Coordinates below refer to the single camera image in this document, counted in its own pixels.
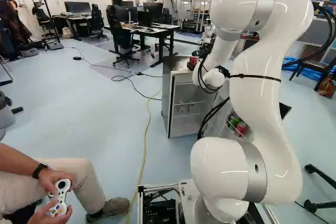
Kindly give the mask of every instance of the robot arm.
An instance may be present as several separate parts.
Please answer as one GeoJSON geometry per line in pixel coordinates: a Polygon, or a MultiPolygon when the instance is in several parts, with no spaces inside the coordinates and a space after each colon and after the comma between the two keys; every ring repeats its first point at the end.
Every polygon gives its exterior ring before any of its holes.
{"type": "MultiPolygon", "coordinates": [[[[240,33],[260,35],[235,59],[229,80],[231,103],[254,133],[253,142],[205,137],[191,153],[206,208],[217,220],[230,222],[238,216],[228,213],[233,209],[228,200],[290,204],[301,192],[301,168],[282,127],[279,90],[285,53],[310,26],[313,7],[310,0],[214,0],[211,18],[218,35],[203,79],[215,87],[225,79],[212,69],[230,57],[240,33]]],[[[193,81],[198,85],[197,66],[193,81]]]]}

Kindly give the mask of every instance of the hand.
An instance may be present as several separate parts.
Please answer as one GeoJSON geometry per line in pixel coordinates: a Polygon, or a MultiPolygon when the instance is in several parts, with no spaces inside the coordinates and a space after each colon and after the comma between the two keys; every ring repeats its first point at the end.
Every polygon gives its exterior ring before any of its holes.
{"type": "Polygon", "coordinates": [[[73,176],[70,173],[63,172],[62,170],[42,169],[38,175],[38,178],[46,192],[50,192],[52,195],[57,194],[57,188],[54,185],[56,181],[68,178],[71,180],[71,188],[74,184],[73,176]]]}
{"type": "Polygon", "coordinates": [[[56,203],[57,203],[57,199],[53,199],[50,202],[48,202],[48,204],[41,207],[29,219],[27,224],[65,224],[67,223],[72,214],[71,205],[68,207],[68,211],[65,215],[60,215],[58,217],[51,217],[49,215],[46,215],[46,212],[48,212],[50,208],[55,206],[56,203]]]}

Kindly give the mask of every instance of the gray shoe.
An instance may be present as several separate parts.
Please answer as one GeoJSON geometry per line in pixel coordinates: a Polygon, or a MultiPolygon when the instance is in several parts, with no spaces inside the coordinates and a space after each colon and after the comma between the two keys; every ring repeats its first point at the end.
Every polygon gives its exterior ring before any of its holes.
{"type": "Polygon", "coordinates": [[[130,207],[130,201],[126,198],[114,198],[105,202],[103,206],[103,214],[99,217],[92,217],[89,214],[86,214],[86,220],[88,223],[93,223],[102,218],[108,216],[115,216],[119,214],[126,213],[130,207]]]}

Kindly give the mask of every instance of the black watch strap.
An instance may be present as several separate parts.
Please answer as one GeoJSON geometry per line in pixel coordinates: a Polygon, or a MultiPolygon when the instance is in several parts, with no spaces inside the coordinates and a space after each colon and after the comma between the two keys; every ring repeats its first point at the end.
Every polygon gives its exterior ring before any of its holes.
{"type": "Polygon", "coordinates": [[[38,179],[38,175],[40,174],[41,170],[48,168],[48,165],[39,163],[38,166],[36,167],[35,171],[32,174],[32,177],[34,179],[38,179]]]}

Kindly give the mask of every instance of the game controller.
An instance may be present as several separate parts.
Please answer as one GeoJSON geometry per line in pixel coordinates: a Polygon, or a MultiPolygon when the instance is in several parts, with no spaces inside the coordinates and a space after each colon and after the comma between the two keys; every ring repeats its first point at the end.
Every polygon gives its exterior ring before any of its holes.
{"type": "Polygon", "coordinates": [[[48,193],[48,197],[57,198],[57,204],[49,209],[49,214],[52,217],[57,217],[61,215],[65,215],[68,211],[68,204],[66,203],[67,192],[71,187],[71,180],[65,178],[57,181],[55,186],[58,190],[57,195],[52,195],[50,192],[48,193]]]}

